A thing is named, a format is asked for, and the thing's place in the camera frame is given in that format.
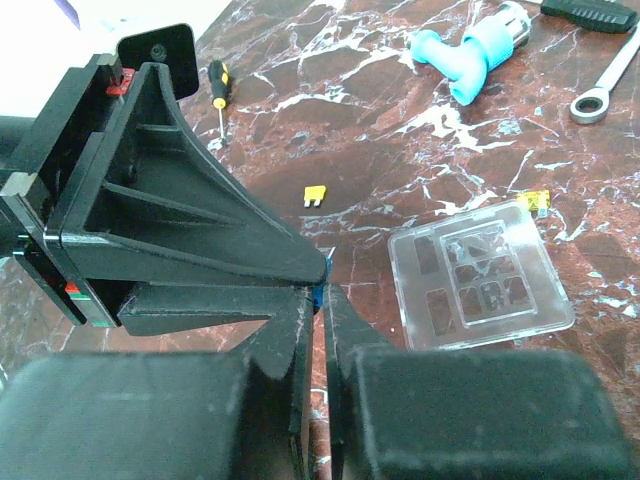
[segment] metal wrench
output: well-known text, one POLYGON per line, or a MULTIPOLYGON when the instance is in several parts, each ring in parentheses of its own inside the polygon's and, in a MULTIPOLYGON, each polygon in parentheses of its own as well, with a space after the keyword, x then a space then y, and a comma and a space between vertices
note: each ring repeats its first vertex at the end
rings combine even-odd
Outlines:
POLYGON ((616 86, 639 48, 640 28, 636 25, 629 40, 598 79, 596 86, 571 102, 569 114, 574 122, 587 125, 599 122, 607 115, 609 93, 616 86))

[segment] clear plastic case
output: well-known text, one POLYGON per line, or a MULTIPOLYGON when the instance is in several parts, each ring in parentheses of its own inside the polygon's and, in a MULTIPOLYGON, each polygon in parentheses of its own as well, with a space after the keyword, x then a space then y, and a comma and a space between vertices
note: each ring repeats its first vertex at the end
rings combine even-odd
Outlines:
POLYGON ((575 321, 531 214, 515 200, 395 233, 389 253, 410 349, 475 347, 575 321))

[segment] blue pipe fitting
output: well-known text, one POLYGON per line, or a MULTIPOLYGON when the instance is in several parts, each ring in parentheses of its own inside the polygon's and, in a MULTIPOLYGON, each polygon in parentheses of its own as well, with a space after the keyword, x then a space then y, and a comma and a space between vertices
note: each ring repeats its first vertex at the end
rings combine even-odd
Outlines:
POLYGON ((441 42, 433 30, 416 33, 411 41, 411 57, 429 63, 452 80, 451 94, 461 105, 476 98, 487 74, 501 65, 529 39, 531 19, 514 2, 504 2, 498 11, 467 30, 458 47, 441 42))

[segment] screwdriver handle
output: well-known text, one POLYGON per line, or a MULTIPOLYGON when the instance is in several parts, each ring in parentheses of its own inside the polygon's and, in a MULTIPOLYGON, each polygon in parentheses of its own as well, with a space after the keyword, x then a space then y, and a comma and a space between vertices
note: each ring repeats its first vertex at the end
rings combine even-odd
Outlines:
POLYGON ((213 106, 222 110, 227 106, 229 92, 229 69, 220 60, 214 60, 207 71, 213 93, 213 106))
POLYGON ((637 20, 629 7, 606 0, 544 0, 540 12, 603 33, 626 33, 637 20))

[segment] table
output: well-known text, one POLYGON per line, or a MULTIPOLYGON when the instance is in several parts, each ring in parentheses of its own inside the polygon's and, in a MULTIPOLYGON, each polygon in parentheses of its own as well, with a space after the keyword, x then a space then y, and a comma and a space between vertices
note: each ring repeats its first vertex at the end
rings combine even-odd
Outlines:
MULTIPOLYGON (((639 2, 627 2, 640 7, 639 2)), ((576 325, 494 348, 559 348, 585 356, 640 452, 640 118, 636 60, 608 117, 579 126, 568 105, 595 83, 625 36, 536 16, 529 43, 460 107, 405 44, 430 28, 457 45, 498 3, 436 0, 233 1, 197 42, 200 91, 181 102, 199 139, 252 193, 318 247, 336 247, 331 280, 360 315, 404 346, 387 240, 398 228, 548 188, 537 220, 576 325), (230 144, 218 150, 205 67, 235 77, 230 144), (328 193, 303 207, 308 185, 328 193)), ((74 328, 13 262, 0 277, 0 362, 13 373, 58 350, 218 350, 259 323, 153 338, 74 328)), ((314 323, 313 422, 318 478, 328 478, 322 316, 314 323)))

